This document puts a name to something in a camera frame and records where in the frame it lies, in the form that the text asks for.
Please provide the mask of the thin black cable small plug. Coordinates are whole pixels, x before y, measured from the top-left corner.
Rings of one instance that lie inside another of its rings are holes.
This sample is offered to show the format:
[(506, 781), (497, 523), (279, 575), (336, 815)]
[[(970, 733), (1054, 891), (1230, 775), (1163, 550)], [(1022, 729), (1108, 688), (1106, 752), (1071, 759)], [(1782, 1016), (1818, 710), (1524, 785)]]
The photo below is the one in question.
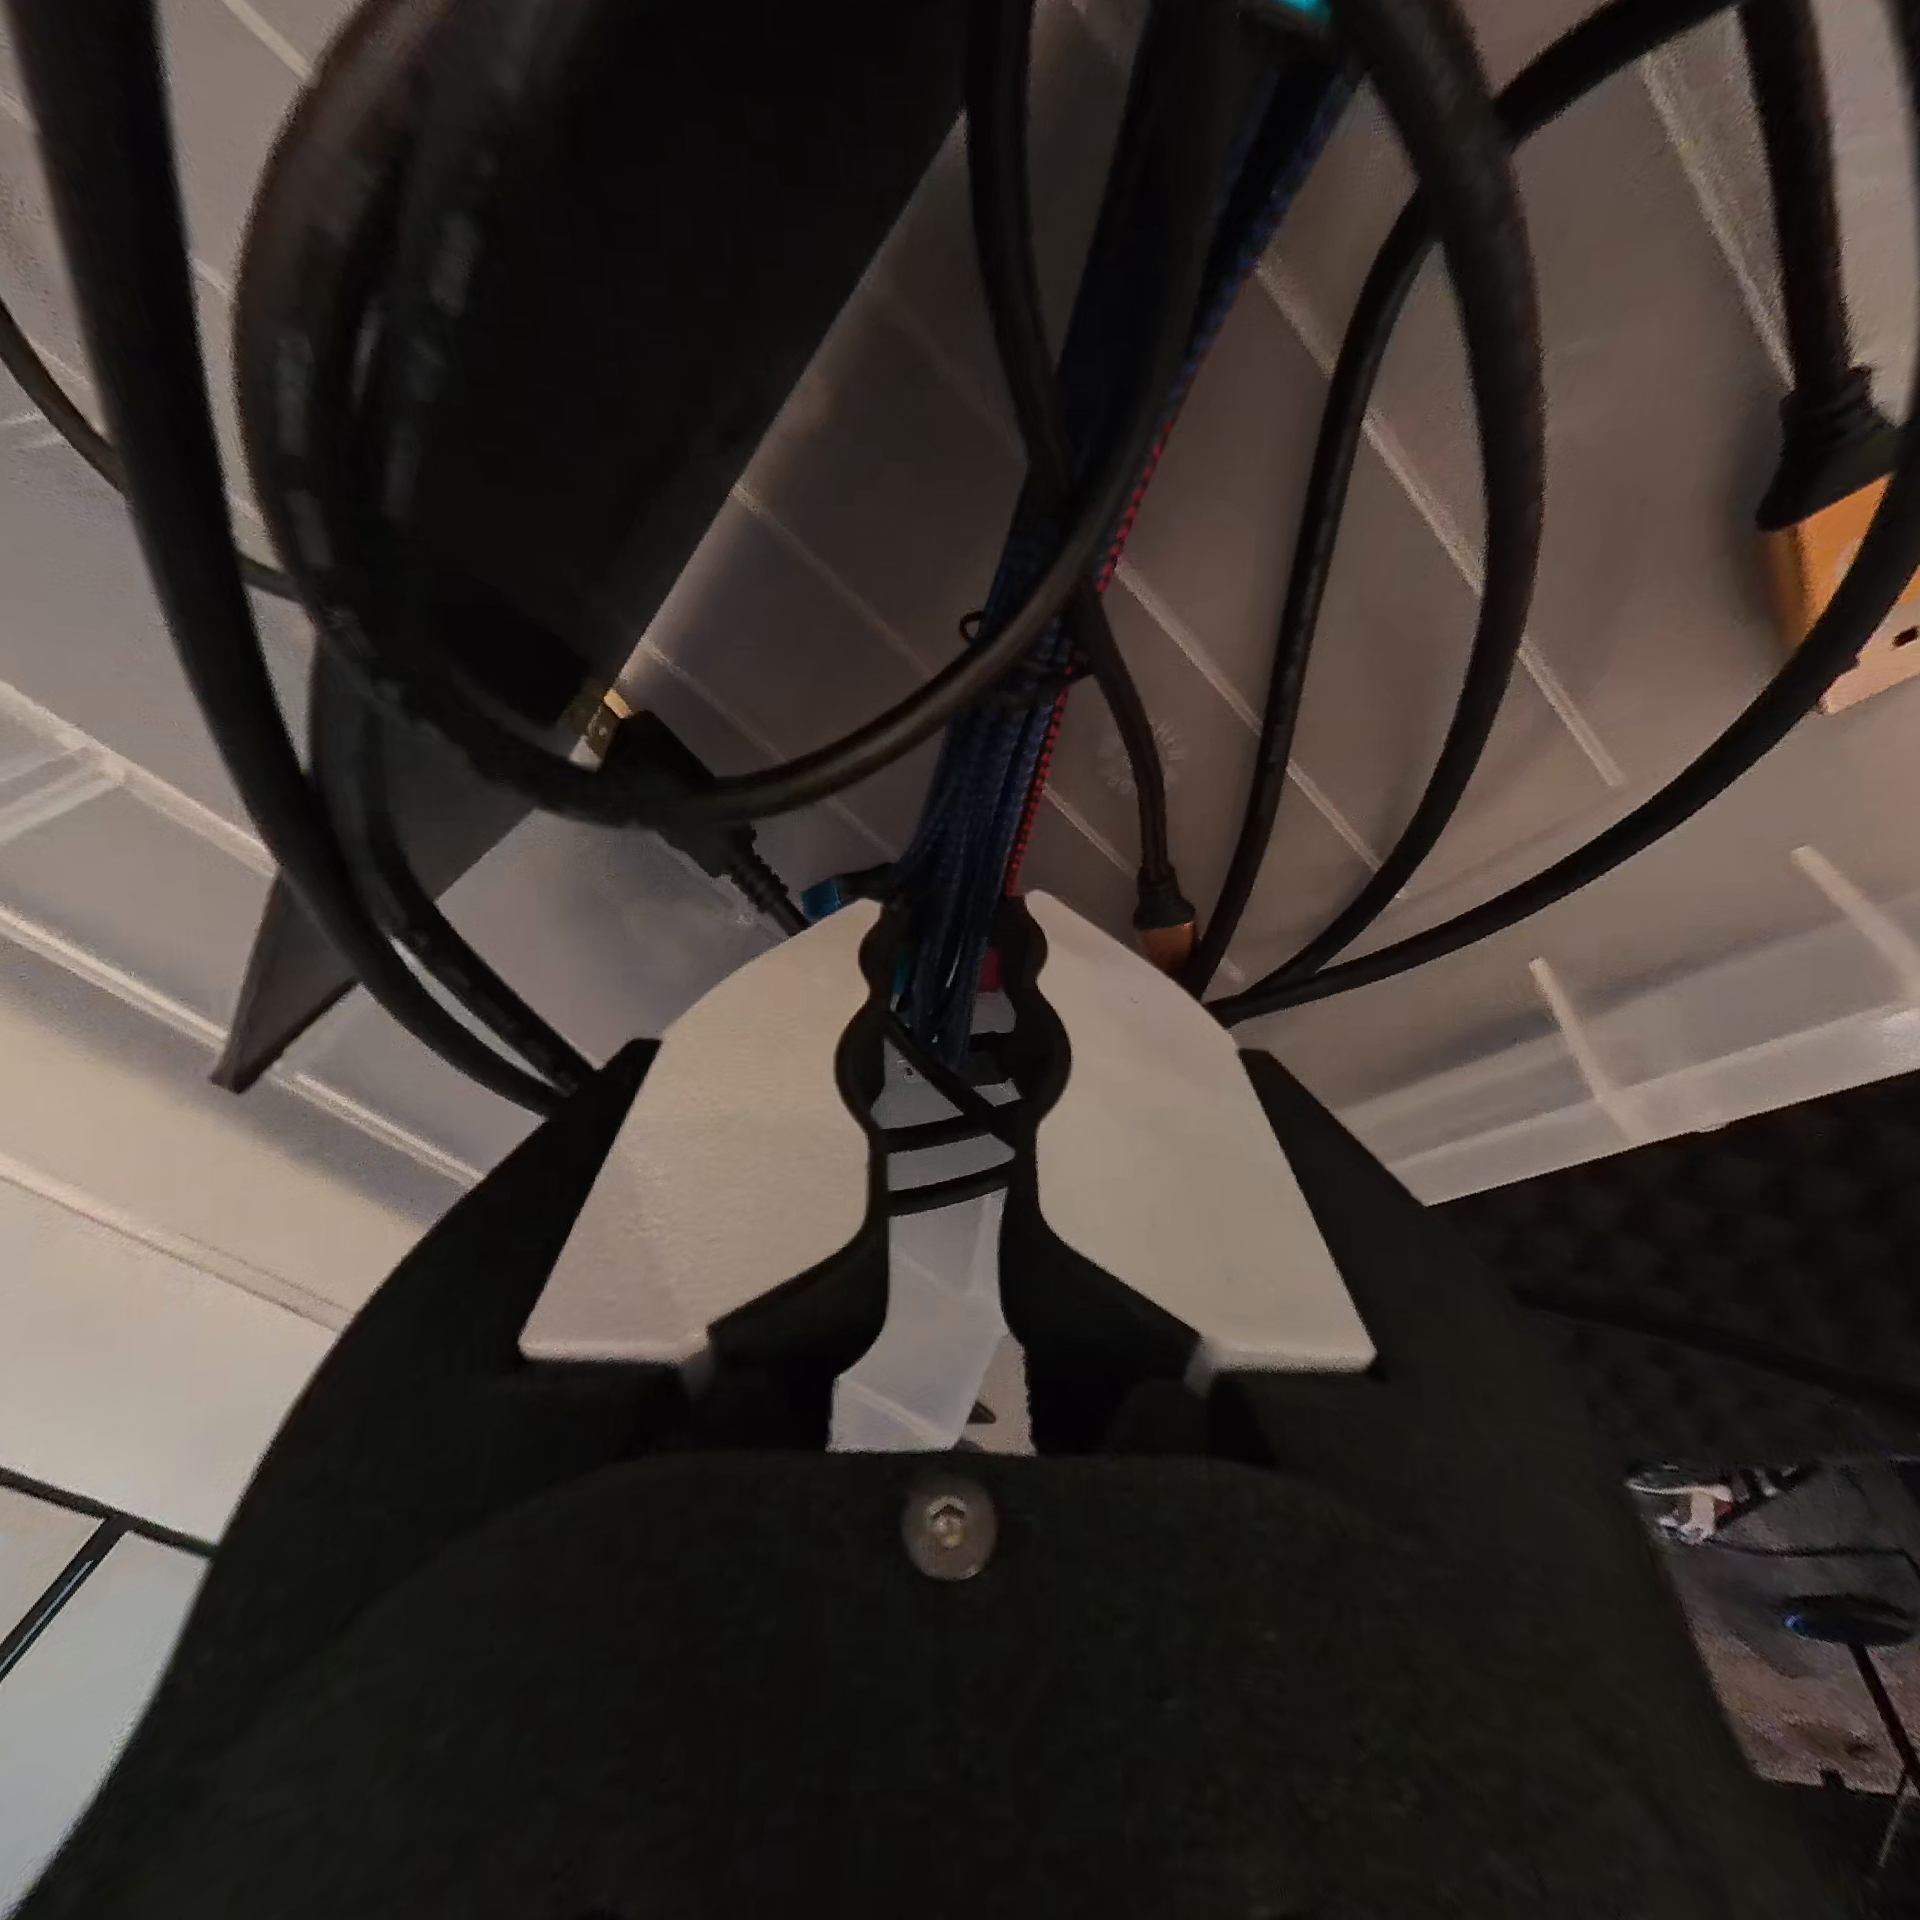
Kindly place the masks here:
[[(581, 765), (607, 768), (632, 762), (660, 774), (678, 789), (704, 789), (717, 780), (709, 762), (658, 712), (631, 705), (615, 688), (608, 688), (598, 705), (581, 717), (583, 731), (573, 750), (573, 759)], [(728, 884), (784, 935), (809, 927), (786, 881), (762, 857), (752, 823), (658, 827), (655, 836), (691, 868)]]

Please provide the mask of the black quilted cushion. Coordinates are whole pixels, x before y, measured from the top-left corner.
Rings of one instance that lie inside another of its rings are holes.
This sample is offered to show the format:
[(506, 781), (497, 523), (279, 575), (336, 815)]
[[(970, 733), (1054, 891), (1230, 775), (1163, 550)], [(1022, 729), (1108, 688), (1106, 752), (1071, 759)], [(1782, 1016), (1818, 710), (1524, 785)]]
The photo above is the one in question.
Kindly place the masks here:
[(1440, 1206), (1622, 1468), (1917, 1461), (1918, 1076)]

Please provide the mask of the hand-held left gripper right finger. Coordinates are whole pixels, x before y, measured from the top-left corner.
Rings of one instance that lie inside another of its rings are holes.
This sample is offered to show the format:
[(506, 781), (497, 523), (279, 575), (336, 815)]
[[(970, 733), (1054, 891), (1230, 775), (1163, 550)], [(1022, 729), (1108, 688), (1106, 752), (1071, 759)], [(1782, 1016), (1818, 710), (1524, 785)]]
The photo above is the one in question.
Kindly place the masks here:
[(1230, 1032), (1050, 891), (1000, 922), (1018, 1113), (998, 1291), (1035, 1443), (1102, 1452), (1138, 1403), (1361, 1377), (1379, 1345)]

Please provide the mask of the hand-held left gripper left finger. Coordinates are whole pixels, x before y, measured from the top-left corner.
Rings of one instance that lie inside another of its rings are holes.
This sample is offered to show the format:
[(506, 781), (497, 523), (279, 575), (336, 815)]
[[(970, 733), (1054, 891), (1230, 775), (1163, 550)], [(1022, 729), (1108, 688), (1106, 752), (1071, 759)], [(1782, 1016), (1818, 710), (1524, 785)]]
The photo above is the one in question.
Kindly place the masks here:
[(594, 1174), (521, 1352), (655, 1368), (689, 1397), (780, 1399), (830, 1445), (841, 1377), (890, 1307), (879, 999), (895, 937), (856, 901), (674, 1019)]

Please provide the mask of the clear plastic bin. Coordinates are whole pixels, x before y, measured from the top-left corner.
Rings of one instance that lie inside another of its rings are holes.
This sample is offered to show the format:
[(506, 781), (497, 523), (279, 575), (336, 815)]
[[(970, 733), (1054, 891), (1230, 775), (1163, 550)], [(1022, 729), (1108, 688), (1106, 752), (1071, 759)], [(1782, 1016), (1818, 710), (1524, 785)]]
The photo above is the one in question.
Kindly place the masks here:
[[(942, 133), (799, 396), (673, 595), (644, 593), (637, 686), (715, 762), (850, 731), (958, 649), (1020, 483), (981, 309), (958, 119), (962, 3), (867, 3), (935, 30)], [(1472, 910), (1622, 817), (1774, 665), (1746, 552), (1785, 386), (1785, 307), (1739, 26), (1711, 19), (1601, 84), (1517, 160), (1541, 276), (1549, 502), (1528, 636), (1489, 755), (1347, 957)], [(1169, 827), (1211, 910), (1233, 856), (1285, 566), (1337, 333), (1409, 197), (1358, 95), (1223, 328), (1117, 574), (1117, 636), (1156, 714)], [(1234, 993), (1386, 857), (1438, 755), (1474, 632), (1474, 404), (1442, 256), (1383, 362), (1329, 584), (1288, 798), (1215, 989)], [(1423, 1079), (1531, 1036), (1526, 942), (1622, 995), (1813, 924), (1791, 850), (1917, 887), (1917, 699), (1810, 717), (1674, 839), (1597, 889), (1403, 977), (1254, 1021), (1432, 1195), (1533, 1164), (1547, 1119), (1426, 1110)], [(533, 1118), (348, 995), (249, 1091), (237, 1021), (272, 856), (191, 704), (123, 506), (4, 382), (4, 1153), (254, 1290), (330, 1296)]]

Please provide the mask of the black USB hub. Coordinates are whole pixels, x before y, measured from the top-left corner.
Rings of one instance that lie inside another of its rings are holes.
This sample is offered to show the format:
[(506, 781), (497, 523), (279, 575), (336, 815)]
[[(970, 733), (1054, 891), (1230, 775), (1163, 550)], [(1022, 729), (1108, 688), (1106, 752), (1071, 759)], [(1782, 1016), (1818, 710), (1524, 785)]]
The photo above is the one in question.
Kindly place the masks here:
[(591, 823), (799, 808), (554, 752), (631, 657), (960, 106), (965, 3), (355, 3), (234, 307), (271, 535), (348, 684)]

